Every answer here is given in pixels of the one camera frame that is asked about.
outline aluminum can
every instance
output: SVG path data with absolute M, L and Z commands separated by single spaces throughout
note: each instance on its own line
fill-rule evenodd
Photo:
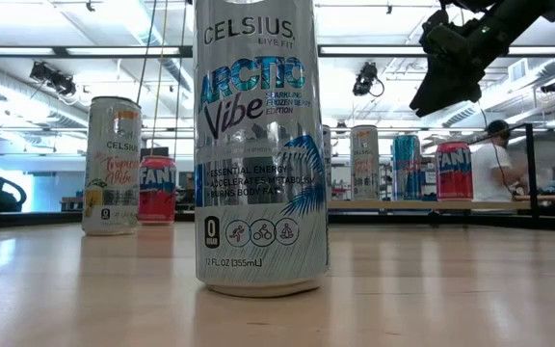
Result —
M 436 195 L 440 201 L 472 200 L 472 163 L 467 143 L 449 142 L 438 145 Z
M 352 200 L 379 199 L 378 128 L 355 126 L 351 131 Z
M 146 156 L 141 162 L 141 200 L 138 219 L 144 225 L 174 221 L 176 168 L 172 158 Z
M 83 211 L 86 234 L 136 231 L 141 128 L 141 108 L 131 100 L 116 96 L 92 100 Z
M 414 135 L 393 140 L 393 198 L 421 200 L 421 145 Z
M 196 4 L 197 277 L 268 297 L 329 267 L 311 0 Z
M 332 159 L 332 146 L 331 146 L 331 128 L 323 125 L 323 150 L 325 153 L 325 175 L 327 177 L 327 201 L 331 201 L 332 194 L 332 178 L 331 178 L 331 159 Z

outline black pole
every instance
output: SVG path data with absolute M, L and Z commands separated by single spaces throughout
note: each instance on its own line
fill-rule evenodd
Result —
M 526 155 L 528 157 L 528 182 L 530 190 L 530 214 L 539 218 L 539 198 L 537 192 L 537 164 L 535 163 L 535 135 L 532 124 L 526 124 Z

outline nutrition icons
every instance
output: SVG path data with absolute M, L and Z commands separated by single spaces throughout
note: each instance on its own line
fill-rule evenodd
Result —
M 281 219 L 276 224 L 260 219 L 251 226 L 236 220 L 228 224 L 224 233 L 228 243 L 237 248 L 246 246 L 250 241 L 257 247 L 268 247 L 276 240 L 283 246 L 290 246 L 299 238 L 299 226 L 290 218 Z
M 299 238 L 299 226 L 290 218 L 284 218 L 276 223 L 276 239 L 284 245 L 290 246 Z
M 234 247 L 241 248 L 250 242 L 250 227 L 244 221 L 233 221 L 226 227 L 226 240 Z
M 251 241 L 258 247 L 267 247 L 276 240 L 276 227 L 271 221 L 257 220 L 251 225 Z

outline palm leaf graphic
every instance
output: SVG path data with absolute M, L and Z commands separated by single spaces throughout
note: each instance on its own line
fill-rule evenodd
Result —
M 306 154 L 302 154 L 302 153 L 296 153 L 296 154 L 292 154 L 292 153 L 284 153 L 283 154 L 283 159 L 302 159 L 304 158 L 304 162 L 307 165 L 312 166 L 312 169 L 316 172 L 316 173 L 323 173 L 325 171 L 325 165 L 323 163 L 323 158 L 320 155 L 320 150 L 318 150 L 318 147 L 316 146 L 316 144 L 314 143 L 314 138 L 312 138 L 309 135 L 303 135 L 301 137 L 298 137 L 296 139 L 291 140 L 290 142 L 288 142 L 286 145 L 284 145 L 285 147 L 291 147 L 291 148 L 305 148 L 307 150 Z
M 309 135 L 303 135 L 288 142 L 285 147 L 292 148 L 305 148 L 306 153 L 284 153 L 283 160 L 303 160 L 306 165 L 311 166 L 312 170 L 316 173 L 315 183 L 311 187 L 304 188 L 298 195 L 286 204 L 282 213 L 290 216 L 293 213 L 306 215 L 311 211 L 316 211 L 325 206 L 327 199 L 325 187 L 325 164 L 321 156 L 320 150 L 314 143 L 314 139 Z

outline wooden table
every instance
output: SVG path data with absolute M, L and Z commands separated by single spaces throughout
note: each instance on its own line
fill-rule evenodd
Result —
M 555 346 L 555 232 L 332 227 L 319 290 L 251 300 L 195 276 L 192 224 L 0 231 L 0 346 Z

